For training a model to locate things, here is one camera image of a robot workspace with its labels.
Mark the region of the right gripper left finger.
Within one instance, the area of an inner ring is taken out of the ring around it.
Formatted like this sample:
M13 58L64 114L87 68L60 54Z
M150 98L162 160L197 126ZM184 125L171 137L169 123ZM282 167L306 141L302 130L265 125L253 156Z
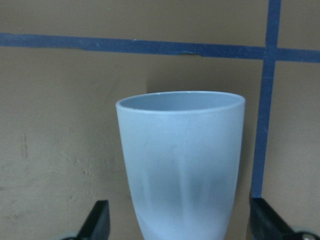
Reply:
M95 202L79 230L76 240L108 240L110 236L110 210L108 200Z

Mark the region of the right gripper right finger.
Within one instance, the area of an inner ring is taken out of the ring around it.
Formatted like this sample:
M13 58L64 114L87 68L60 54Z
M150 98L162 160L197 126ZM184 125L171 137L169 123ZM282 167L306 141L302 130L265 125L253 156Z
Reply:
M250 231L255 240L318 240L309 231L293 230L263 198L250 199Z

